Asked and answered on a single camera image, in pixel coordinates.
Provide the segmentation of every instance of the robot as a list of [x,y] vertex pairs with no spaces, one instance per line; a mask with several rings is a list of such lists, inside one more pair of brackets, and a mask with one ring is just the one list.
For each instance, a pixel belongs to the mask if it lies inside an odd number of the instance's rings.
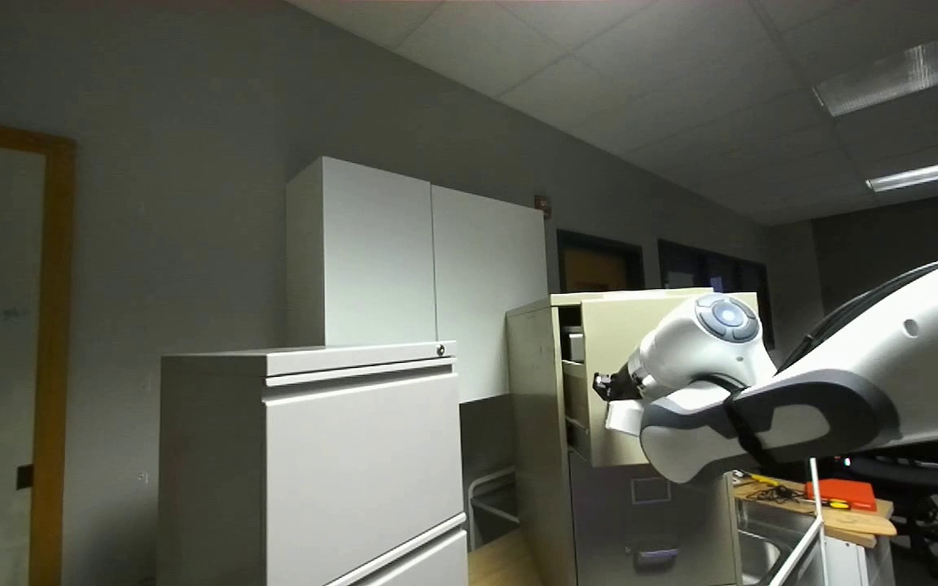
[[782,369],[724,295],[671,310],[603,400],[634,400],[649,463],[689,485],[728,469],[938,439],[938,262],[834,310]]

